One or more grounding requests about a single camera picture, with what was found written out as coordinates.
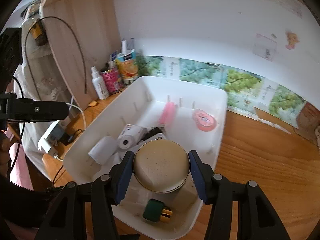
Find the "person's left hand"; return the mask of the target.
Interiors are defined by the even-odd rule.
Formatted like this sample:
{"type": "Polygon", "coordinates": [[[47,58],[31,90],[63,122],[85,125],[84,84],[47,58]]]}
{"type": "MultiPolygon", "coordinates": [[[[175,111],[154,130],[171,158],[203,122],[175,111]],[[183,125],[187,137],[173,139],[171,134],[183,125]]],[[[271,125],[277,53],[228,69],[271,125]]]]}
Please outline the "person's left hand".
{"type": "Polygon", "coordinates": [[[1,140],[0,140],[0,168],[1,175],[5,178],[8,177],[8,171],[11,167],[11,158],[10,158],[10,140],[9,138],[1,131],[1,140]]]}

